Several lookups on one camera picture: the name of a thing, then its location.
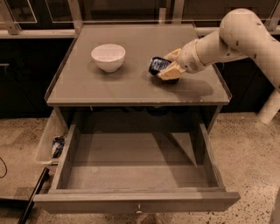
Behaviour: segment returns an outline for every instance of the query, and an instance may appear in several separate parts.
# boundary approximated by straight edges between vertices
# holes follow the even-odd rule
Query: small side drawer
[[[52,214],[225,211],[240,195],[226,192],[196,113],[77,113],[34,201]]]

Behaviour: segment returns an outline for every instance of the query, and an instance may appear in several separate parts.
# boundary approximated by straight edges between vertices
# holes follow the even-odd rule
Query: speckled floor
[[[28,199],[43,170],[35,150],[47,119],[0,120],[0,157],[8,167],[0,197]],[[228,191],[241,199],[226,212],[157,213],[162,223],[280,223],[280,114],[268,125],[254,113],[220,114],[210,135]],[[4,166],[0,162],[0,176]],[[0,223],[17,223],[20,211],[0,208]],[[141,223],[147,214],[49,214],[33,208],[27,223]]]

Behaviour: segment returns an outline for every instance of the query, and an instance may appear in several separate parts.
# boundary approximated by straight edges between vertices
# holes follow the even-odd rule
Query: cabinet
[[[75,114],[38,205],[50,213],[224,211],[240,198],[226,191],[208,138],[231,98],[218,70],[186,74],[175,85],[148,73],[151,57],[195,38],[189,24],[83,27],[46,95],[61,119],[65,108]],[[106,43],[126,49],[115,73],[91,60]],[[169,111],[154,116],[150,107]]]

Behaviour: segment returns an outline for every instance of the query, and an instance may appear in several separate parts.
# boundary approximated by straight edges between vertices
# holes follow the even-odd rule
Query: bowl
[[[91,56],[100,69],[113,73],[123,64],[125,50],[120,45],[99,45],[91,52]]]

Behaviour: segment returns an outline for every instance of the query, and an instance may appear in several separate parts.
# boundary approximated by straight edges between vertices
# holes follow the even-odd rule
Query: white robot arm
[[[232,10],[221,20],[218,31],[195,39],[178,50],[177,54],[170,53],[165,58],[173,60],[171,66],[175,64],[181,73],[185,71],[193,74],[216,62],[246,57],[250,57],[258,65],[275,87],[271,96],[274,100],[269,104],[277,104],[273,108],[276,113],[280,109],[280,43],[267,32],[260,18],[251,10]],[[178,74],[177,77],[172,77],[168,74],[168,69],[165,69],[157,76],[168,80],[179,78]]]

